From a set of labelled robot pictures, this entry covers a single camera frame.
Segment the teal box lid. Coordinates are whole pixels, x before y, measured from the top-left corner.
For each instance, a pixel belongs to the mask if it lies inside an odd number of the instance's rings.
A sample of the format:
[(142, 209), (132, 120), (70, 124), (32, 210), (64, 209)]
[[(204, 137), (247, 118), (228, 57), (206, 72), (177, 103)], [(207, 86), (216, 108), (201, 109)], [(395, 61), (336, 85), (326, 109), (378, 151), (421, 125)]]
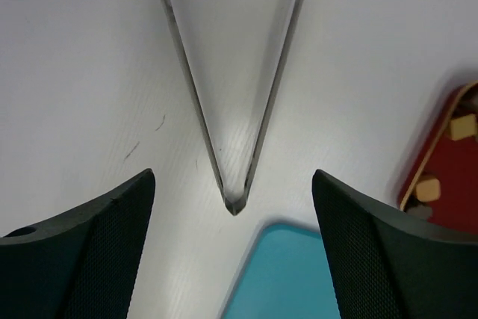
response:
[(339, 318), (321, 234), (287, 222), (255, 239), (221, 318)]

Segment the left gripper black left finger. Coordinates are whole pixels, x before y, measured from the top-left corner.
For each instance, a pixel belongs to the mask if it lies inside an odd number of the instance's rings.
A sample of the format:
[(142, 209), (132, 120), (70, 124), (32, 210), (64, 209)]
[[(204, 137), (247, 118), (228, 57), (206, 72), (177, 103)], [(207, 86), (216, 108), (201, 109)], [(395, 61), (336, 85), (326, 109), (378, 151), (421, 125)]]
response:
[(154, 198), (146, 169), (1, 238), (1, 317), (126, 318)]

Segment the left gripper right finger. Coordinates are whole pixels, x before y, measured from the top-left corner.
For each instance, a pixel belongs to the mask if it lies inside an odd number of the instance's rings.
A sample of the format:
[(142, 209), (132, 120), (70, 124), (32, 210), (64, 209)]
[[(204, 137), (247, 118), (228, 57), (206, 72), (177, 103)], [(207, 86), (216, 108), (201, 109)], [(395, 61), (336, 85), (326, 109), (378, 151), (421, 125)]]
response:
[(370, 198), (317, 170), (314, 210), (342, 318), (476, 318), (477, 236)]

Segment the red chocolate tray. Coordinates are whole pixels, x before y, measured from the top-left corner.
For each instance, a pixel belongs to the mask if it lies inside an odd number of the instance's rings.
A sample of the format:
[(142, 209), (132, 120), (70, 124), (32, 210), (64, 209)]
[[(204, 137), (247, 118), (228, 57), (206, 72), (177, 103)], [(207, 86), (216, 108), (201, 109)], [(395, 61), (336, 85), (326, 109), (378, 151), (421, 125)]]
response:
[(477, 233), (477, 135), (453, 141), (450, 120), (477, 117), (477, 82), (453, 90), (415, 156), (397, 197), (398, 208), (430, 223)]

